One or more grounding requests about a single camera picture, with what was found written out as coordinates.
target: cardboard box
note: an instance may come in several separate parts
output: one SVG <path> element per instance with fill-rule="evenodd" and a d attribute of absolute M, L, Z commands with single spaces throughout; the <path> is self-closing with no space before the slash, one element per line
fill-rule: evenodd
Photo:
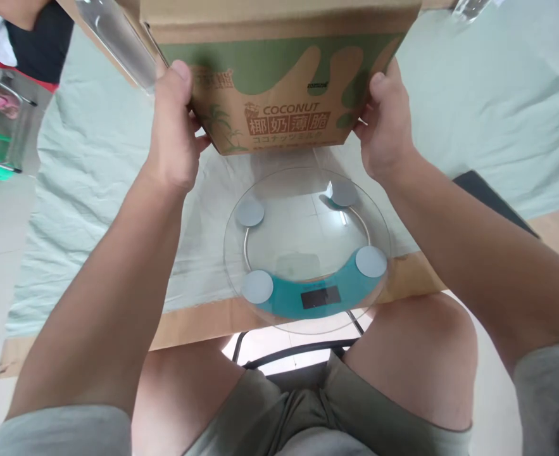
<path fill-rule="evenodd" d="M 194 74 L 223 155 L 343 144 L 420 0 L 141 0 L 161 53 Z"/>

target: palm tree illustration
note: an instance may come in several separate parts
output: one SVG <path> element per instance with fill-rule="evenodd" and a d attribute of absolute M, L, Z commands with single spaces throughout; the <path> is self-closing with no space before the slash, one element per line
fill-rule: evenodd
<path fill-rule="evenodd" d="M 230 144 L 230 147 L 228 149 L 225 150 L 225 152 L 235 152 L 235 151 L 247 151 L 249 150 L 246 147 L 241 146 L 241 144 L 239 144 L 239 138 L 237 138 L 237 144 L 233 144 L 233 142 L 231 141 L 231 138 L 233 137 L 237 137 L 237 136 L 243 136 L 243 133 L 241 133 L 240 130 L 233 130 L 233 128 L 230 126 L 229 120 L 230 120 L 230 116 L 219 109 L 220 105 L 219 104 L 211 104 L 210 105 L 210 115 L 201 115 L 201 120 L 205 123 L 206 128 L 208 129 L 208 133 L 210 135 L 213 135 L 213 131 L 214 130 L 218 130 L 221 135 L 224 137 L 224 139 L 226 139 L 227 143 Z M 226 134 L 222 128 L 220 128 L 220 126 L 223 125 L 224 127 L 228 128 L 229 133 Z"/>

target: round glass platform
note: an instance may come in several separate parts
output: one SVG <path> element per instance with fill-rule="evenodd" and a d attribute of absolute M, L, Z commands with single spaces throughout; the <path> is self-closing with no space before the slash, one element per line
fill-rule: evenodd
<path fill-rule="evenodd" d="M 372 278 L 358 270 L 357 253 L 368 245 L 391 258 L 385 220 L 361 188 L 321 168 L 290 168 L 257 182 L 233 209 L 225 270 L 237 296 L 251 271 L 272 277 L 273 298 L 256 305 L 244 299 L 269 324 L 327 333 L 361 317 L 387 281 L 389 268 Z"/>

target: red object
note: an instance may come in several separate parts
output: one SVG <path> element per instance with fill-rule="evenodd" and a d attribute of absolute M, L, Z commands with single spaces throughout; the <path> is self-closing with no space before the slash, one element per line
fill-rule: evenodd
<path fill-rule="evenodd" d="M 43 89 L 48 90 L 49 92 L 53 93 L 58 89 L 58 84 L 51 84 L 50 82 L 43 82 L 40 81 L 38 79 L 34 79 L 28 75 L 25 75 L 24 73 L 22 73 L 21 71 L 19 71 L 17 68 L 15 68 L 14 66 L 7 66 L 7 65 L 3 65 L 0 62 L 0 68 L 3 68 L 5 70 L 13 70 L 15 72 L 18 72 L 19 74 L 21 74 L 24 77 L 27 77 L 28 79 L 30 79 L 33 82 L 36 82 L 37 84 L 39 84 L 41 87 L 43 87 Z"/>

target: thigh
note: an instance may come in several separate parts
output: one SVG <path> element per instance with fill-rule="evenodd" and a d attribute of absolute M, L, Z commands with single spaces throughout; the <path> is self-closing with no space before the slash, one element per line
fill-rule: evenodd
<path fill-rule="evenodd" d="M 444 293 L 380 305 L 344 363 L 410 413 L 444 429 L 471 426 L 477 336 Z"/>
<path fill-rule="evenodd" d="M 148 354 L 132 421 L 135 454 L 181 455 L 204 431 L 244 372 L 222 354 L 224 342 Z"/>

